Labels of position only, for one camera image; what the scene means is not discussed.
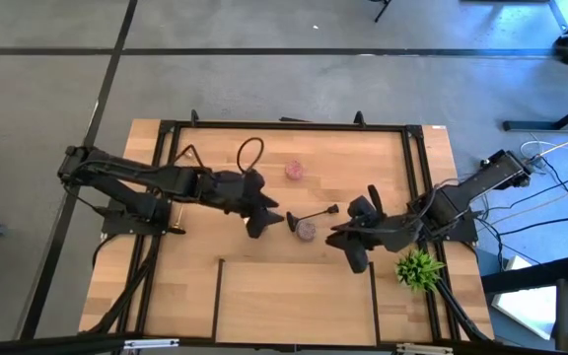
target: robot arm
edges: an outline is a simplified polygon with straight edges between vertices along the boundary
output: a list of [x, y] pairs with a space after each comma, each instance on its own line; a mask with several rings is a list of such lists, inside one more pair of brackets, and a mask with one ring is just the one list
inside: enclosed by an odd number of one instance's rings
[[360, 273], [368, 265], [366, 250], [384, 246], [400, 251], [420, 236], [429, 241], [445, 237], [452, 241], [453, 230], [472, 223], [468, 215], [470, 202], [491, 189], [526, 186], [530, 169], [512, 152], [499, 151], [484, 162], [481, 169], [459, 185], [436, 186], [407, 204], [409, 213], [387, 216], [373, 185], [368, 186], [372, 203], [359, 196], [348, 208], [351, 220], [332, 227], [335, 231], [326, 243], [342, 249], [352, 271]]
[[[119, 204], [118, 221], [139, 234], [159, 234], [170, 225], [172, 202], [198, 203], [247, 218], [250, 237], [284, 220], [268, 208], [278, 203], [261, 192], [264, 178], [256, 170], [244, 174], [213, 172], [202, 167], [151, 167], [114, 157], [95, 147], [68, 147], [58, 177], [66, 186], [91, 186]], [[121, 180], [152, 192], [136, 192]]]

